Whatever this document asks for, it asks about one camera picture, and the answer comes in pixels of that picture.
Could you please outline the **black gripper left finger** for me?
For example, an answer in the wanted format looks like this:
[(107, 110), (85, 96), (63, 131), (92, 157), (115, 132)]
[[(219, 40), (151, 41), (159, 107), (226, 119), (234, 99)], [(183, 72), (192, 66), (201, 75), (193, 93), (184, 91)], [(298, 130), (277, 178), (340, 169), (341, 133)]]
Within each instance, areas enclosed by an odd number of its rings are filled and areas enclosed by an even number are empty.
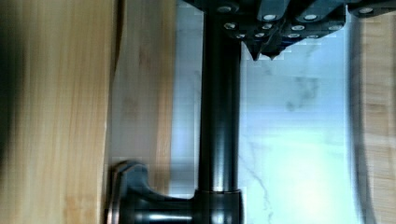
[(257, 61), (274, 59), (290, 46), (283, 34), (290, 0), (183, 0), (215, 17), (228, 37), (242, 41)]

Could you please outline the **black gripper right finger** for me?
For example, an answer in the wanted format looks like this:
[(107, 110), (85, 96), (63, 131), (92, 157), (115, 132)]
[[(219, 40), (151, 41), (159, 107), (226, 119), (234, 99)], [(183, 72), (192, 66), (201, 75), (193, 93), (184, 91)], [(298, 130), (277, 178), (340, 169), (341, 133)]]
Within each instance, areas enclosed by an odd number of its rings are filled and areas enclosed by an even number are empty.
[(395, 10), (395, 0), (261, 0), (262, 28), (269, 29), (261, 54), (275, 58), (306, 38), (321, 38), (342, 29), (349, 12), (371, 18)]

